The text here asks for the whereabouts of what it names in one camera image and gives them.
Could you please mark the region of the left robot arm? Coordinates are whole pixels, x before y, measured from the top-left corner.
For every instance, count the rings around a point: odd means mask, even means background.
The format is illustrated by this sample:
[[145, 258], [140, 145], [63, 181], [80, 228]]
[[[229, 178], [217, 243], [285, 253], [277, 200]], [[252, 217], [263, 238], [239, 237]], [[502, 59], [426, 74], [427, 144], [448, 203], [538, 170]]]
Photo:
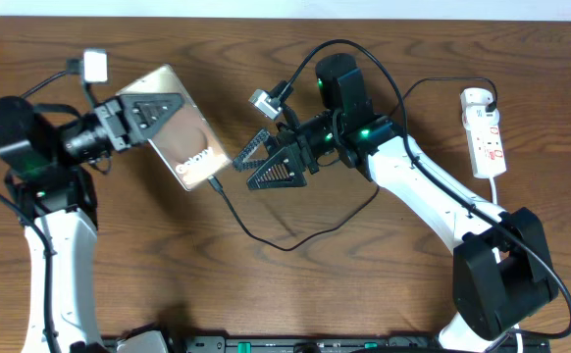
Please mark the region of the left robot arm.
[[125, 93], [85, 115], [63, 104], [0, 98], [0, 196], [30, 256], [25, 352], [104, 352], [95, 316], [97, 198], [87, 164], [152, 141], [185, 105], [177, 93]]

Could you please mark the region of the Galaxy S25 Ultra smartphone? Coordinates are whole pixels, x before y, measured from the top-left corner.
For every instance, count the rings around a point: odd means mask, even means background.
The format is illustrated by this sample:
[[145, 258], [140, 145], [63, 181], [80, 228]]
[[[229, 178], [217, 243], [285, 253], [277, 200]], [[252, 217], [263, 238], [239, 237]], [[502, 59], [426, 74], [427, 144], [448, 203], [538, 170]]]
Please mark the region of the Galaxy S25 Ultra smartphone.
[[163, 65], [117, 92], [121, 94], [179, 93], [183, 107], [147, 141], [179, 184], [191, 191], [228, 167], [232, 160], [198, 109], [175, 71]]

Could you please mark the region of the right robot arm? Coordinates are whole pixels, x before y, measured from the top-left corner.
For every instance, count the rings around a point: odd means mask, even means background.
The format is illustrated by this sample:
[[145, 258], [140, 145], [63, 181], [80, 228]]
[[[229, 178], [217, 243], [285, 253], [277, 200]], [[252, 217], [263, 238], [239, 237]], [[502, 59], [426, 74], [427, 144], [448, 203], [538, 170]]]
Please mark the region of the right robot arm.
[[374, 110], [353, 56], [328, 56], [315, 74], [324, 109], [306, 122], [286, 104], [287, 81], [251, 96], [278, 131], [259, 131], [234, 159], [236, 169], [250, 171], [248, 187], [302, 187], [319, 171], [320, 157], [337, 152], [406, 204], [450, 251], [456, 315], [439, 345], [490, 352], [518, 335], [520, 323], [561, 292], [539, 218], [524, 208], [505, 211], [433, 162], [403, 126]]

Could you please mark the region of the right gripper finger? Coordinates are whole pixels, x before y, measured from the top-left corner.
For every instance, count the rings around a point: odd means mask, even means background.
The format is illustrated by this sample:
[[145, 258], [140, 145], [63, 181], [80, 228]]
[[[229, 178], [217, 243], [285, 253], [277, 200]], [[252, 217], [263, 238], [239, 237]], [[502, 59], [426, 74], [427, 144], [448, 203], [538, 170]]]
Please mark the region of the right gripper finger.
[[265, 162], [265, 159], [252, 159], [252, 156], [270, 137], [270, 132], [265, 128], [261, 128], [234, 158], [234, 169], [238, 172], [244, 172], [259, 168]]
[[279, 147], [254, 171], [246, 184], [249, 190], [303, 187], [307, 185], [304, 170], [300, 148], [291, 143]]

